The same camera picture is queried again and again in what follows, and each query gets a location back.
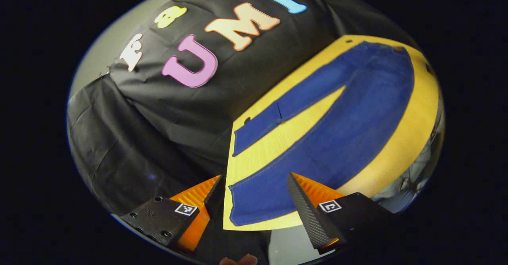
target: pink letter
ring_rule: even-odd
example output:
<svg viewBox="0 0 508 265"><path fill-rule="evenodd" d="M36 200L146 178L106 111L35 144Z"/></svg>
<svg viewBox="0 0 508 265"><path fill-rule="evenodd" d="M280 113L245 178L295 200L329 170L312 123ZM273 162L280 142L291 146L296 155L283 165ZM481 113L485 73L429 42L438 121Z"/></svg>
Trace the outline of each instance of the pink letter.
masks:
<svg viewBox="0 0 508 265"><path fill-rule="evenodd" d="M178 45L178 50L180 52L188 50L203 61L204 66L199 72L191 72L180 65L176 56L170 57L162 68L163 75L170 75L189 88L198 88L207 83L216 73L218 66L217 57L200 43L194 41L195 37L192 34L185 37Z"/></svg>

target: letter m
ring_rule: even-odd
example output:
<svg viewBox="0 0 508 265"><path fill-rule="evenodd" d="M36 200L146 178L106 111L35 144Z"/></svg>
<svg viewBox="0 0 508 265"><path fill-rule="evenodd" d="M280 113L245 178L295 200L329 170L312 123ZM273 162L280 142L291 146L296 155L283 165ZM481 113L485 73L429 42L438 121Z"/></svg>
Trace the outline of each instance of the letter m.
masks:
<svg viewBox="0 0 508 265"><path fill-rule="evenodd" d="M234 49L237 51L247 48L252 43L250 37L241 36L237 32L259 36L259 30L254 25L254 22L264 31L272 29L281 22L278 18L269 17L267 14L256 10L251 3L242 3L236 6L234 12L238 19L215 19L205 27L205 31L215 31L223 35L233 42Z"/></svg>

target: person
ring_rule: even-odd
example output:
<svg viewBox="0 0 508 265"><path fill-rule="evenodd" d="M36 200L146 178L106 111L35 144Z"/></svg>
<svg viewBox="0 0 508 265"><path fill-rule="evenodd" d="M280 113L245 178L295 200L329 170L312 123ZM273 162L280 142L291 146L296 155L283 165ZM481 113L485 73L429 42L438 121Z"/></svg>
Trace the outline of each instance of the person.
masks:
<svg viewBox="0 0 508 265"><path fill-rule="evenodd" d="M256 265L258 263L258 259L250 254L243 256L242 259L238 260L238 262L234 262L233 260L224 257L219 265Z"/></svg>

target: foam letter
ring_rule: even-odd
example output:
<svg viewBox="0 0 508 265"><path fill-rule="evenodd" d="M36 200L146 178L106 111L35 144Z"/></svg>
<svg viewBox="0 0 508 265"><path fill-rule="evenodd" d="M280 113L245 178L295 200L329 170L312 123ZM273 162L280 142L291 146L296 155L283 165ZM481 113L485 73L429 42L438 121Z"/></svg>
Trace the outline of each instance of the foam letter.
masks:
<svg viewBox="0 0 508 265"><path fill-rule="evenodd" d="M129 71L132 71L136 67L143 55L142 52L136 53L137 50L141 50L141 42L138 41L141 39L141 36L141 34L136 34L120 55L120 59L123 59L129 66Z"/></svg>
<svg viewBox="0 0 508 265"><path fill-rule="evenodd" d="M163 75L170 75L178 82L189 88L197 88L207 83L214 76L217 70L217 57L207 48L194 41L196 36L189 35L185 37L178 45L180 52L188 50L203 61L203 68L199 72L191 72L178 63L176 56L172 56L162 68Z"/></svg>
<svg viewBox="0 0 508 265"><path fill-rule="evenodd" d="M270 30L281 22L278 18L269 17L260 12L251 3L242 3L236 6L234 12L238 19L215 19L205 27L205 31L215 31L223 35L234 43L234 49L237 51L247 48L252 43L252 39L240 36L236 32L259 36L259 30L253 22L256 22L261 30Z"/></svg>
<svg viewBox="0 0 508 265"><path fill-rule="evenodd" d="M180 8L178 6L169 7L164 10L161 14L157 16L155 19L155 23L157 23L157 27L165 28L169 26L176 18L182 16L187 12L187 8Z"/></svg>
<svg viewBox="0 0 508 265"><path fill-rule="evenodd" d="M292 0L273 0L273 1L276 1L277 3L280 3L280 4L284 5L285 7L287 7L289 12L292 14L297 14L297 13L304 12L305 10L307 10L307 6L305 6L303 4L298 4Z"/></svg>

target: black background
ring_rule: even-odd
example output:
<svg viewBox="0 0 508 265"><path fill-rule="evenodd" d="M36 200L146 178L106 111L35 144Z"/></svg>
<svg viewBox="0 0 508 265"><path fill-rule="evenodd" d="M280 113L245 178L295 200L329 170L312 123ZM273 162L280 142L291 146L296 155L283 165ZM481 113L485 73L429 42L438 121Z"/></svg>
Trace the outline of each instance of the black background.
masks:
<svg viewBox="0 0 508 265"><path fill-rule="evenodd" d="M81 58L109 24L142 1L2 5L2 100L9 113L2 118L7 223L0 263L183 263L109 216L81 181L65 133L67 96ZM506 148L506 1L364 1L423 48L443 89L446 135L433 178L394 234L328 263L505 263L506 162L498 158Z"/></svg>

